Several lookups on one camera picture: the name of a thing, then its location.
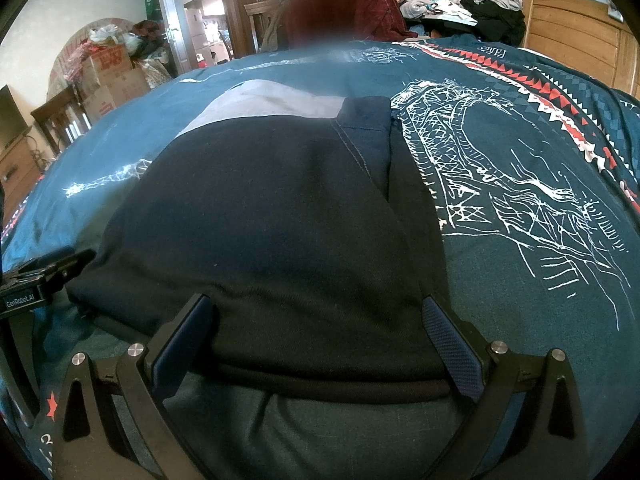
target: wooden chair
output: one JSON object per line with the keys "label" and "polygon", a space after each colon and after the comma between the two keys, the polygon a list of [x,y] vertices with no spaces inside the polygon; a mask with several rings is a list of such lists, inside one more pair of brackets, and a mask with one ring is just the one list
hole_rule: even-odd
{"label": "wooden chair", "polygon": [[222,43],[225,44],[226,53],[229,56],[229,61],[231,61],[234,58],[234,53],[231,50],[231,47],[229,47],[229,42],[226,40],[225,35],[222,33],[220,33],[220,40],[222,40]]}
{"label": "wooden chair", "polygon": [[247,4],[244,10],[249,15],[251,22],[251,34],[254,38],[254,48],[256,53],[260,52],[260,46],[264,33],[269,27],[271,20],[278,13],[280,8],[280,0],[263,0],[254,4]]}
{"label": "wooden chair", "polygon": [[[56,155],[62,151],[60,142],[67,147],[79,134],[87,133],[91,127],[72,86],[66,87],[40,108],[36,108],[31,116]],[[52,132],[55,132],[59,140],[55,139]]]}

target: black cloth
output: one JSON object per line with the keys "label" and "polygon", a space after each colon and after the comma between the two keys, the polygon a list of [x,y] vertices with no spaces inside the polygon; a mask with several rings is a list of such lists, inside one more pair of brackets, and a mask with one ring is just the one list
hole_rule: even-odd
{"label": "black cloth", "polygon": [[337,402],[449,393],[420,319],[424,297],[449,302],[438,218],[386,98],[178,137],[67,291],[129,338],[118,326],[151,336],[207,294],[220,321],[198,362],[222,380]]}
{"label": "black cloth", "polygon": [[461,0],[460,4],[478,20],[476,33],[483,41],[501,42],[519,46],[527,26],[521,10],[503,9],[494,2],[476,4],[473,0]]}

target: cable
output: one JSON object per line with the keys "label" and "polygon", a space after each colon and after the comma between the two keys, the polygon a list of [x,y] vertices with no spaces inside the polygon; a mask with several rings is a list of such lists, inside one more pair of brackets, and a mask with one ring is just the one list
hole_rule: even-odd
{"label": "cable", "polygon": [[35,148],[29,147],[29,150],[31,152],[31,155],[33,155],[34,160],[36,161],[36,165],[38,169],[42,172],[47,171],[52,161],[44,157],[42,152],[38,149],[38,141],[34,137],[30,135],[25,135],[25,137],[27,137],[28,139],[31,139],[35,144]]}

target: doorway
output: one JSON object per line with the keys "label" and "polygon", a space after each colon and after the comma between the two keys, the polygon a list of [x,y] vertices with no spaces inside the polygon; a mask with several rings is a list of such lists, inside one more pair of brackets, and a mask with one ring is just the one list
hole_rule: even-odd
{"label": "doorway", "polygon": [[179,73],[234,58],[222,0],[160,0],[160,3]]}

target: blue comforter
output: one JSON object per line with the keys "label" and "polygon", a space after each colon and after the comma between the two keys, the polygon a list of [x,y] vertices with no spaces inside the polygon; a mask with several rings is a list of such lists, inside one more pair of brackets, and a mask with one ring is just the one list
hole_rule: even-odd
{"label": "blue comforter", "polygon": [[[640,103],[549,59],[458,36],[262,54],[191,72],[108,114],[60,156],[6,237],[4,268],[66,245],[97,248],[158,153],[213,99],[256,78],[392,98],[436,199],[454,309],[517,352],[567,352],[594,476],[640,412]],[[47,472],[68,360],[79,349],[100,358],[126,345],[81,319],[64,293],[36,318],[43,409],[32,430],[16,426]],[[165,404],[224,479],[416,478],[464,415],[451,398],[346,406],[191,374]]]}

